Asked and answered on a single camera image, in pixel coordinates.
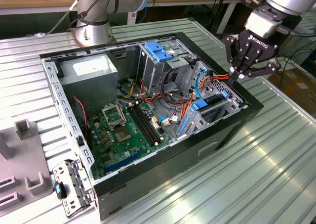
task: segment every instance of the open computer tower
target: open computer tower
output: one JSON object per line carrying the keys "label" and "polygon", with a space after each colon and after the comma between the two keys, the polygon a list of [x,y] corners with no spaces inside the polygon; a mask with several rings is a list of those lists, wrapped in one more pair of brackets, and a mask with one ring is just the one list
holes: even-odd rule
{"label": "open computer tower", "polygon": [[222,148],[263,107],[183,33],[41,55],[75,160],[53,169],[67,217],[100,219]]}

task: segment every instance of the yellow wire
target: yellow wire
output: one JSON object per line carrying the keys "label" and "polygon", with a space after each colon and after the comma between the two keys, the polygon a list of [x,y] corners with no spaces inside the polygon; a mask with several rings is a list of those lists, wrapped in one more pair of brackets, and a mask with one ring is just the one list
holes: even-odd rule
{"label": "yellow wire", "polygon": [[129,94],[126,95],[126,96],[124,96],[124,98],[130,98],[130,97],[132,96],[132,94],[133,94],[133,89],[134,89],[134,83],[132,83],[132,86],[131,86],[131,88],[130,88]]}
{"label": "yellow wire", "polygon": [[225,74],[225,75],[215,75],[214,74],[214,77],[224,77],[224,76],[226,77],[226,76],[228,76],[228,74]]}

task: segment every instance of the blue cable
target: blue cable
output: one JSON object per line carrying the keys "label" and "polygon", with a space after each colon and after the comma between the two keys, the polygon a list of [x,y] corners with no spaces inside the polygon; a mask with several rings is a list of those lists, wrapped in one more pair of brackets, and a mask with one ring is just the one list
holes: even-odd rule
{"label": "blue cable", "polygon": [[201,74],[199,74],[199,75],[197,76],[197,78],[196,78],[196,92],[197,92],[198,97],[200,97],[200,99],[202,99],[202,96],[201,96],[200,92],[198,91],[198,79],[199,79],[200,76],[206,75],[206,74],[207,74],[207,73],[201,73]]}
{"label": "blue cable", "polygon": [[143,16],[143,19],[139,22],[139,24],[140,24],[140,23],[142,23],[142,22],[144,21],[144,19],[145,19],[146,15],[147,15],[147,6],[145,7],[145,14],[144,14],[144,16]]}
{"label": "blue cable", "polygon": [[159,119],[159,123],[161,124],[161,122],[162,122],[163,120],[165,120],[165,119],[167,119],[167,117],[161,117],[161,118]]}

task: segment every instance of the black clip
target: black clip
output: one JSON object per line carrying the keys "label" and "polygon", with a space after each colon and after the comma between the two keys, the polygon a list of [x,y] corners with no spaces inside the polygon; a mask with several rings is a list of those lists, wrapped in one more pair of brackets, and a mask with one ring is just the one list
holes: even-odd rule
{"label": "black clip", "polygon": [[212,69],[207,70],[207,76],[211,79],[211,83],[213,83],[214,74]]}

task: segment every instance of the aluminum table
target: aluminum table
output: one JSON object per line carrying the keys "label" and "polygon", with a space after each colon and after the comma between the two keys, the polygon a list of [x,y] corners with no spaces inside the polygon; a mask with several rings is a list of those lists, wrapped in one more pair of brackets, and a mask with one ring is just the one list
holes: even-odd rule
{"label": "aluminum table", "polygon": [[[228,70],[223,44],[188,19],[113,27],[118,41],[184,32]],[[72,159],[39,54],[76,48],[71,34],[0,41],[0,129],[36,121],[48,168]],[[242,85],[262,111],[223,149],[104,223],[306,223],[316,215],[316,120],[263,78]],[[67,220],[55,193],[0,223],[98,223],[90,207]]]}

